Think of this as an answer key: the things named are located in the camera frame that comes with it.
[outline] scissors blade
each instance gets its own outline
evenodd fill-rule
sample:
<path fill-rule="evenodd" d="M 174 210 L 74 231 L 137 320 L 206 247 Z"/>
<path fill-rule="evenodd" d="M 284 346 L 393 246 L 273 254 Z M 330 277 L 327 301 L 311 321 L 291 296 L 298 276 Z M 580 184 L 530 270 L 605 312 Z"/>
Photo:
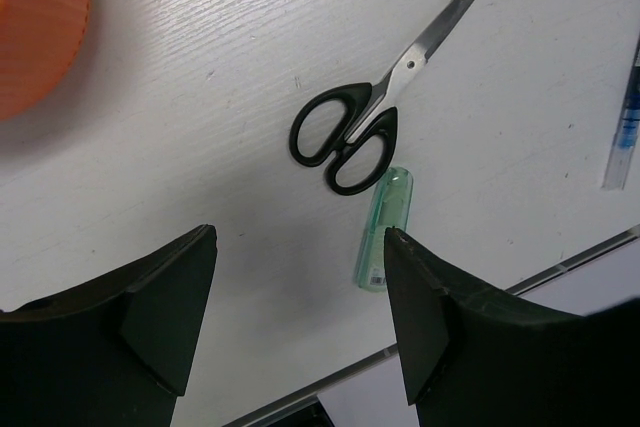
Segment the scissors blade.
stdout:
<path fill-rule="evenodd" d="M 404 51 L 400 59 L 373 87 L 369 105 L 357 122 L 347 131 L 347 143 L 353 144 L 366 130 L 370 121 L 383 110 L 393 106 L 398 95 L 411 83 L 431 56 L 453 31 L 475 0 L 452 0 L 451 3 L 422 31 Z"/>

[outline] black scissors handle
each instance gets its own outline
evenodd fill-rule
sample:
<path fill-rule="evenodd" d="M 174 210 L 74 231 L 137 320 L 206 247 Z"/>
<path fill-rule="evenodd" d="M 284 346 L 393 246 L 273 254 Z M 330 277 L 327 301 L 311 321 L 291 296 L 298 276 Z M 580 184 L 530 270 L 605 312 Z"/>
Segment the black scissors handle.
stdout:
<path fill-rule="evenodd" d="M 395 107 L 387 109 L 378 115 L 355 143 L 348 144 L 345 138 L 349 128 L 355 124 L 360 114 L 369 105 L 372 89 L 373 86 L 371 84 L 362 83 L 344 85 L 327 90 L 305 105 L 291 126 L 289 150 L 299 164 L 306 167 L 318 167 L 329 158 L 332 152 L 336 153 L 335 159 L 331 161 L 325 171 L 325 180 L 331 190 L 340 195 L 356 195 L 373 186 L 382 178 L 393 159 L 398 136 L 398 110 Z M 332 100 L 337 100 L 344 104 L 346 108 L 345 114 L 338 125 L 331 131 L 318 152 L 311 156 L 302 154 L 298 146 L 302 124 L 311 112 Z M 336 177 L 340 169 L 371 137 L 380 138 L 383 145 L 382 155 L 375 169 L 364 180 L 355 185 L 345 187 L 338 184 Z"/>

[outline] blue pen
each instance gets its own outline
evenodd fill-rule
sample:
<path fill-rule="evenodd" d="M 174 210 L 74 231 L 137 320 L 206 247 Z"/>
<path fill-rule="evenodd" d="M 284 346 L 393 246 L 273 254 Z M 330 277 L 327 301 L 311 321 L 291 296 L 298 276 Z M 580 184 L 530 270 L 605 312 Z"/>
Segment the blue pen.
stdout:
<path fill-rule="evenodd" d="M 609 164 L 604 175 L 605 190 L 622 190 L 627 182 L 633 149 L 638 139 L 640 124 L 640 43 L 636 49 L 631 78 L 622 106 L 618 130 L 613 139 Z"/>

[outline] ribbed orange bowl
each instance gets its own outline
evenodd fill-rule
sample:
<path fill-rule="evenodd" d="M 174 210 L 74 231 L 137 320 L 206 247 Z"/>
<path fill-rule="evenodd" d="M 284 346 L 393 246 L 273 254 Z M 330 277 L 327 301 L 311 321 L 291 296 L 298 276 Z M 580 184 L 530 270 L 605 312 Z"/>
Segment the ribbed orange bowl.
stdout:
<path fill-rule="evenodd" d="M 44 97 L 80 48 L 89 0 L 0 0 L 0 120 Z"/>

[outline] scissors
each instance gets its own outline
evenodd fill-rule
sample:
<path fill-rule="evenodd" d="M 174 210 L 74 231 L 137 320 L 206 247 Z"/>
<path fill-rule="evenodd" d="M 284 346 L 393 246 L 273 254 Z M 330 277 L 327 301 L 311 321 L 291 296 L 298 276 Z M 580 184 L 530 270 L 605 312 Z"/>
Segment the scissors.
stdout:
<path fill-rule="evenodd" d="M 356 195 L 382 178 L 389 168 L 398 136 L 398 109 L 395 101 L 400 93 L 422 70 L 431 56 L 449 36 L 475 0 L 453 0 L 436 19 L 404 51 L 382 80 L 372 85 L 360 83 L 327 90 L 313 98 L 296 116 L 289 135 L 289 151 L 301 165 L 318 167 L 335 152 L 335 158 L 325 170 L 325 181 L 337 194 Z M 311 156 L 300 152 L 298 138 L 305 119 L 318 107 L 339 101 L 345 113 L 320 149 Z M 382 140 L 382 154 L 373 171 L 361 182 L 338 184 L 338 171 L 372 137 Z"/>

